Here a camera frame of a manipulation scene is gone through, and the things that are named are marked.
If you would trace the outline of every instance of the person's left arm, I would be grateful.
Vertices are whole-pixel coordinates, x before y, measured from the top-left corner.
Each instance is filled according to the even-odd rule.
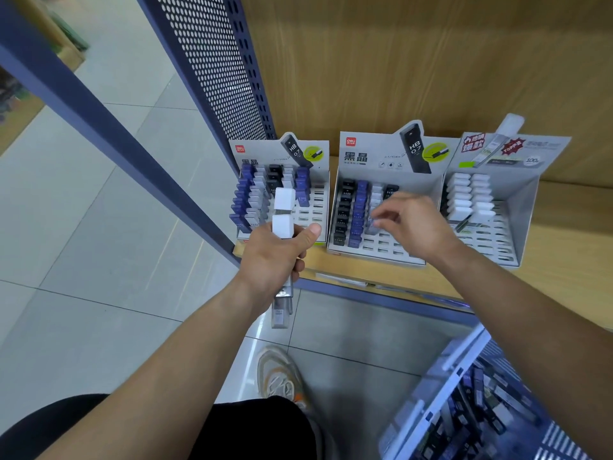
[[[116,391],[39,459],[186,459],[243,338],[287,277],[304,269],[321,227],[279,239],[253,231],[234,279],[194,312]]]

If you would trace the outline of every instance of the pant leg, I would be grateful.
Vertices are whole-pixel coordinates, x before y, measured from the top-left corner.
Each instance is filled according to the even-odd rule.
[[[0,435],[0,459],[34,460],[106,397],[77,395],[28,415]],[[189,458],[260,453],[269,459],[316,459],[313,430],[294,403],[270,397],[214,405]]]
[[[214,405],[189,460],[266,458],[316,460],[315,434],[294,402],[268,399]]]
[[[107,395],[76,395],[31,413],[0,435],[0,459],[35,459]]]

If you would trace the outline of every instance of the yellow-green circle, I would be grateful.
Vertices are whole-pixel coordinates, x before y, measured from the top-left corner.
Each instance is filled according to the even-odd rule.
[[[435,157],[432,155],[437,154],[439,152],[444,152],[442,154],[438,154]],[[447,144],[443,142],[434,142],[428,145],[422,153],[422,158],[428,163],[437,163],[439,161],[443,161],[451,154],[451,150],[447,146]]]
[[[304,150],[304,156],[309,161],[319,161],[324,157],[324,152],[320,147],[311,145]]]

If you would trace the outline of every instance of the shoe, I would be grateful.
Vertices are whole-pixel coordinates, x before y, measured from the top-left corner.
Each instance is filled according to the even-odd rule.
[[[294,402],[302,411],[311,411],[300,372],[289,355],[279,347],[271,345],[260,352],[257,362],[257,389],[263,399],[280,395]]]

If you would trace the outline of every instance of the forearm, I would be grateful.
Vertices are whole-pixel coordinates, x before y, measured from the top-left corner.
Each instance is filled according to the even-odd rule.
[[[552,417],[595,459],[613,410],[613,335],[457,244],[433,265],[464,297]]]
[[[253,321],[254,300],[231,282],[41,458],[187,458]]]

